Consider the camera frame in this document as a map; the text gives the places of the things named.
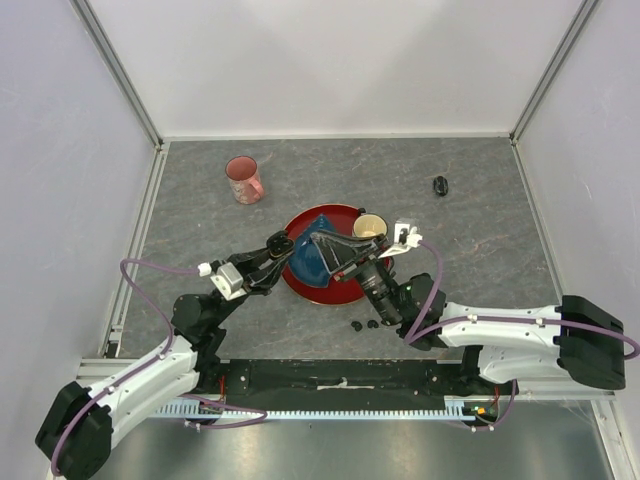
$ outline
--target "mug handle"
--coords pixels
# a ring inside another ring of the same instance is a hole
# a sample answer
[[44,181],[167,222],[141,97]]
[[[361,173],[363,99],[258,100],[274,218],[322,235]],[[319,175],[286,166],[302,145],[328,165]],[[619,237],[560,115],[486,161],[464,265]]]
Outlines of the mug handle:
[[262,188],[262,185],[260,185],[260,182],[255,180],[255,179],[251,179],[249,180],[249,184],[255,188],[257,195],[256,195],[256,200],[260,200],[262,197],[264,197],[264,188]]

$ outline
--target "mug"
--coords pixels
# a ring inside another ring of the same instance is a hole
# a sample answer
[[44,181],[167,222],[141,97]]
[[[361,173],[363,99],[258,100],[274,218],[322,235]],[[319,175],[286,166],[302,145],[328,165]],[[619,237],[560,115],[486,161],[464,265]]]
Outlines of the mug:
[[375,237],[376,235],[387,235],[387,222],[379,215],[365,213],[360,215],[353,223],[353,236],[358,238]]
[[245,205],[256,203],[264,197],[264,188],[260,183],[258,164],[251,157],[235,157],[229,160],[225,169],[233,196]]

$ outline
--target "robotic arm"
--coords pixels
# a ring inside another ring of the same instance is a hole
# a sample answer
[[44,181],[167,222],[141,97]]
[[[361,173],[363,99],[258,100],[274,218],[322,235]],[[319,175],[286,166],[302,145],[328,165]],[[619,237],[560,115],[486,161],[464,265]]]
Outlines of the robotic arm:
[[[398,334],[411,346],[467,347],[460,373],[430,385],[432,392],[485,394],[515,378],[550,376],[570,376],[596,388],[624,388],[622,341],[552,323],[571,319],[622,333],[618,320],[581,297],[564,297],[562,306],[537,309],[479,309],[446,302],[440,290],[434,295],[434,281],[426,273],[398,284],[385,258],[418,246],[422,237],[410,221],[396,224],[393,244],[384,236],[359,239],[326,231],[311,238],[334,278],[357,279],[382,323],[398,326]],[[200,265],[200,275],[209,276],[215,289],[176,300],[171,320],[176,336],[167,339],[170,347],[163,342],[87,389],[76,382],[64,387],[38,432],[38,447],[56,458],[68,480],[90,478],[120,440],[158,408],[216,384],[224,369],[216,355],[226,334],[222,322],[250,296],[268,295],[292,253],[293,241],[280,231],[267,240],[266,248]],[[414,325],[425,303],[429,305],[423,318]],[[77,424],[72,422],[75,417],[81,417]],[[65,433],[68,425],[70,432]],[[68,438],[60,443],[63,435]]]

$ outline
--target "white wall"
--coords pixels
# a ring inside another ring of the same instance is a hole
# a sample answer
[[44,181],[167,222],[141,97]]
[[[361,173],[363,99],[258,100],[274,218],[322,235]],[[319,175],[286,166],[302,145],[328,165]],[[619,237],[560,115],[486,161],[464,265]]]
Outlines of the white wall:
[[91,0],[165,136],[508,132],[580,0]]
[[95,355],[153,149],[68,0],[0,2],[0,465]]
[[[640,339],[640,3],[600,2],[521,143],[567,293]],[[620,398],[640,446],[640,361]]]

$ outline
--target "red plate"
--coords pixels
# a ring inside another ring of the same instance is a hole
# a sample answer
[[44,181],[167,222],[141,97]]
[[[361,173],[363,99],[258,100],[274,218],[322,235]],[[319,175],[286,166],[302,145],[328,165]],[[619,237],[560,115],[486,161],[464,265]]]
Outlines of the red plate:
[[[294,240],[298,238],[302,232],[313,222],[318,215],[325,214],[336,228],[338,233],[351,235],[353,232],[353,223],[360,216],[360,212],[356,207],[349,205],[327,204],[318,205],[299,214],[285,227],[289,232],[289,238]],[[358,282],[353,279],[346,283],[338,283],[333,277],[329,280],[327,288],[315,288],[305,285],[293,276],[289,265],[282,272],[284,281],[287,282],[294,292],[306,298],[313,303],[321,305],[345,305],[355,302],[364,297],[364,292]]]

